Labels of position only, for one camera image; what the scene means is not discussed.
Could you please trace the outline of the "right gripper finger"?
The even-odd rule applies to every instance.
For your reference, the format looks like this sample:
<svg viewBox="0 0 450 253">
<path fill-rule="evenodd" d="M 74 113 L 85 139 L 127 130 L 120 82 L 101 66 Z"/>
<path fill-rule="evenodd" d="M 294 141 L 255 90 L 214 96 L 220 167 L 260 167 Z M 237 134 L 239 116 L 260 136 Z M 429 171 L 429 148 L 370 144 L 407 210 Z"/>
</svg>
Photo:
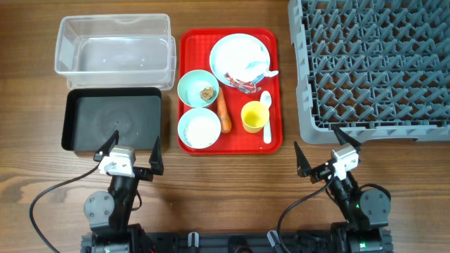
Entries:
<svg viewBox="0 0 450 253">
<path fill-rule="evenodd" d="M 297 160 L 297 175 L 307 177 L 311 174 L 312 168 L 297 141 L 294 142 L 294 148 Z"/>
<path fill-rule="evenodd" d="M 340 145 L 350 144 L 353 148 L 361 147 L 360 142 L 346 134 L 343 130 L 340 129 L 340 127 L 333 125 L 331 129 L 333 130 Z"/>
</svg>

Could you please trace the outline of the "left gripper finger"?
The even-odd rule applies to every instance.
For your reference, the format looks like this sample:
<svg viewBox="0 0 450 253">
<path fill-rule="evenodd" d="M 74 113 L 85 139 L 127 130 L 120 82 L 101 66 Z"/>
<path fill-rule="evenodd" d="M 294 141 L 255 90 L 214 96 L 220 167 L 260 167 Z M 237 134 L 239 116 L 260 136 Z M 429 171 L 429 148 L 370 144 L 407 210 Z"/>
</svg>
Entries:
<svg viewBox="0 0 450 253">
<path fill-rule="evenodd" d="M 94 161 L 100 162 L 105 156 L 109 156 L 110 151 L 118 144 L 119 131 L 115 130 L 111 137 L 95 152 Z"/>
<path fill-rule="evenodd" d="M 162 176 L 164 174 L 164 164 L 162 161 L 161 139 L 158 136 L 152 149 L 148 163 L 150 164 L 151 173 Z"/>
</svg>

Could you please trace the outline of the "white rice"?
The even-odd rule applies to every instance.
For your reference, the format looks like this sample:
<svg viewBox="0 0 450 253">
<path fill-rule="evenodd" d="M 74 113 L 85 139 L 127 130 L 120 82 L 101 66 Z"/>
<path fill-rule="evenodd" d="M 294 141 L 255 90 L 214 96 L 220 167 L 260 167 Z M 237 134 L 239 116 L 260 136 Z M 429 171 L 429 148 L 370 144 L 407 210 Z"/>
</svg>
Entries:
<svg viewBox="0 0 450 253">
<path fill-rule="evenodd" d="M 187 144 L 195 149 L 212 145 L 219 134 L 217 122 L 209 117 L 194 117 L 189 120 L 184 129 Z"/>
</svg>

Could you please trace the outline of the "light blue bowl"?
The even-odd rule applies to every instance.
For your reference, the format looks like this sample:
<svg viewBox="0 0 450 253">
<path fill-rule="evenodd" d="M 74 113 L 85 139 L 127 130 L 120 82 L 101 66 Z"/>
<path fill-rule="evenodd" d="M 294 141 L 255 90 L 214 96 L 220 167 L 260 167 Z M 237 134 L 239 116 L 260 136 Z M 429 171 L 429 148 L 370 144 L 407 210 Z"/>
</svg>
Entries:
<svg viewBox="0 0 450 253">
<path fill-rule="evenodd" d="M 218 116 L 214 112 L 212 112 L 211 110 L 209 110 L 207 108 L 193 108 L 193 109 L 190 109 L 189 111 L 187 111 L 186 113 L 184 113 L 178 122 L 177 130 L 178 130 L 178 135 L 179 135 L 179 138 L 181 139 L 181 142 L 183 144 L 187 145 L 189 148 L 192 148 L 187 144 L 186 139 L 184 138 L 184 129 L 185 129 L 188 121 L 193 119 L 194 117 L 209 117 L 209 118 L 214 119 L 217 122 L 217 124 L 219 126 L 219 134 L 216 139 L 216 141 L 217 141 L 221 134 L 221 122 L 220 122 Z"/>
</svg>

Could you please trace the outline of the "yellow cup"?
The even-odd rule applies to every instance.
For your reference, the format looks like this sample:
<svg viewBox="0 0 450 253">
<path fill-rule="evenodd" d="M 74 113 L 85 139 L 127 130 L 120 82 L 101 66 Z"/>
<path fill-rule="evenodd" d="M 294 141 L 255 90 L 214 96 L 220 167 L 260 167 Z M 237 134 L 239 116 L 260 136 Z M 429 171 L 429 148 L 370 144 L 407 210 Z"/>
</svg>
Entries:
<svg viewBox="0 0 450 253">
<path fill-rule="evenodd" d="M 250 101 L 243 106 L 240 117 L 244 130 L 255 134 L 269 121 L 269 109 L 260 101 Z"/>
</svg>

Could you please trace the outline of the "green bowl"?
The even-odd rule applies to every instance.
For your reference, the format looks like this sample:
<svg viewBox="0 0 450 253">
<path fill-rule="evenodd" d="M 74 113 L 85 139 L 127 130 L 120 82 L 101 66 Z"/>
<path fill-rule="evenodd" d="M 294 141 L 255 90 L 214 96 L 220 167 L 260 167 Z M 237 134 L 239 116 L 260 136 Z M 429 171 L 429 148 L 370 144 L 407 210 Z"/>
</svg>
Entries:
<svg viewBox="0 0 450 253">
<path fill-rule="evenodd" d="M 203 101 L 200 92 L 206 87 L 213 87 L 214 98 Z M 192 70 L 184 74 L 179 80 L 177 93 L 180 100 L 191 108 L 207 108 L 217 98 L 219 93 L 219 82 L 216 77 L 206 70 Z"/>
</svg>

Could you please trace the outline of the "brown food scrap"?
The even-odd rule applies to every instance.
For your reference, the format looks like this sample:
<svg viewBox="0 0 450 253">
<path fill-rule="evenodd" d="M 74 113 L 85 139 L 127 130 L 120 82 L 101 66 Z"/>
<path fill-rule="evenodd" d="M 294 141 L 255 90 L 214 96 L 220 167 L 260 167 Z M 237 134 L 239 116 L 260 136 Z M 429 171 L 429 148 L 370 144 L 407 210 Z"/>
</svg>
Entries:
<svg viewBox="0 0 450 253">
<path fill-rule="evenodd" d="M 213 87 L 206 87 L 200 92 L 200 97 L 203 101 L 209 101 L 214 98 L 215 90 Z"/>
</svg>

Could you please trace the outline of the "red snack wrapper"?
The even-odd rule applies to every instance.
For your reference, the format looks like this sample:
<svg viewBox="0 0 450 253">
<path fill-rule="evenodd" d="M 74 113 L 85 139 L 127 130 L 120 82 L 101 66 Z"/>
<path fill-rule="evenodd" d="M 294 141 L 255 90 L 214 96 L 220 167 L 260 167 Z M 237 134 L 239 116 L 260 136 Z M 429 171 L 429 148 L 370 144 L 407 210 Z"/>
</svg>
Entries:
<svg viewBox="0 0 450 253">
<path fill-rule="evenodd" d="M 239 91 L 249 94 L 249 93 L 257 93 L 261 90 L 260 87 L 258 87 L 253 82 L 244 82 L 239 79 L 234 79 L 231 77 L 228 73 L 226 73 L 225 78 L 229 81 L 230 85 L 238 89 Z"/>
</svg>

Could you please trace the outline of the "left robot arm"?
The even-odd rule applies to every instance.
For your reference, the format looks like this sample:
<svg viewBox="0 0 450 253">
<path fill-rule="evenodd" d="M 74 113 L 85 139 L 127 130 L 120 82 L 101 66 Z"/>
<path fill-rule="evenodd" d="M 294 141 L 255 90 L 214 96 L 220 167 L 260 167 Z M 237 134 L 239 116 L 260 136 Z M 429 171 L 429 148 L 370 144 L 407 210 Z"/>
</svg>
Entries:
<svg viewBox="0 0 450 253">
<path fill-rule="evenodd" d="M 100 173 L 109 175 L 111 182 L 106 191 L 91 194 L 84 203 L 92 235 L 82 238 L 82 253 L 157 251 L 141 225 L 130 225 L 129 218 L 135 210 L 134 199 L 140 197 L 139 182 L 151 182 L 154 175 L 163 175 L 161 140 L 155 139 L 149 168 L 136 167 L 134 149 L 119 146 L 118 141 L 119 131 L 114 131 L 94 155 Z"/>
</svg>

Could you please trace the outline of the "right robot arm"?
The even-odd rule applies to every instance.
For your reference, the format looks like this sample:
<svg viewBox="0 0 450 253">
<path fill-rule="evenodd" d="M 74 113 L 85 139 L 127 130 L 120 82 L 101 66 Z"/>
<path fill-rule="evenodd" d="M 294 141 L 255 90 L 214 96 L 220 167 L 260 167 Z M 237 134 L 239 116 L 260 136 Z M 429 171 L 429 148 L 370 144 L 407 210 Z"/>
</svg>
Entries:
<svg viewBox="0 0 450 253">
<path fill-rule="evenodd" d="M 324 181 L 320 192 L 327 192 L 345 218 L 332 223 L 327 231 L 298 231 L 295 238 L 296 252 L 379 252 L 394 251 L 388 216 L 391 195 L 374 183 L 359 186 L 351 170 L 359 164 L 361 143 L 337 126 L 332 130 L 340 144 L 331 152 L 331 158 L 311 167 L 307 158 L 294 143 L 297 158 L 297 174 L 309 177 L 312 183 Z"/>
</svg>

